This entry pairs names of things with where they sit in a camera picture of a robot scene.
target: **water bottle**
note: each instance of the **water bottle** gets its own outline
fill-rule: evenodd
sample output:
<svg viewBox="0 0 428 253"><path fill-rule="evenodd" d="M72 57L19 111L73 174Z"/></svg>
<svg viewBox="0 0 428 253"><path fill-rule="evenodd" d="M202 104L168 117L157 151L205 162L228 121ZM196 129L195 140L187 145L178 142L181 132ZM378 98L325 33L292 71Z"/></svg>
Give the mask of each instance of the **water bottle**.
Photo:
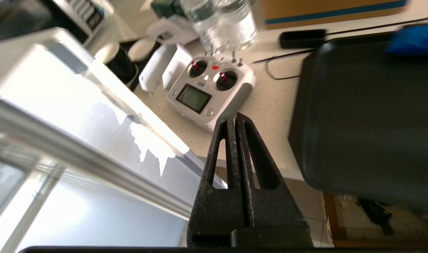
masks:
<svg viewBox="0 0 428 253"><path fill-rule="evenodd" d="M249 0L213 0L232 50L251 46L257 29Z"/></svg>
<svg viewBox="0 0 428 253"><path fill-rule="evenodd" d="M180 3L206 51L225 51L229 44L228 37L211 0L181 0Z"/></svg>

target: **black plastic tray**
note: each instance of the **black plastic tray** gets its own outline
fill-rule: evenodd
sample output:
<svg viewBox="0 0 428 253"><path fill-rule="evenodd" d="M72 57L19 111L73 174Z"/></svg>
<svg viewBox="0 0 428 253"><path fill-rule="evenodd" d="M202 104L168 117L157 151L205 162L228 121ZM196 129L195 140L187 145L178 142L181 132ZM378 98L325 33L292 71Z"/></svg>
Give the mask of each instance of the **black plastic tray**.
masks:
<svg viewBox="0 0 428 253"><path fill-rule="evenodd" d="M428 57L384 53L391 36L308 56L288 139L311 186L428 210Z"/></svg>

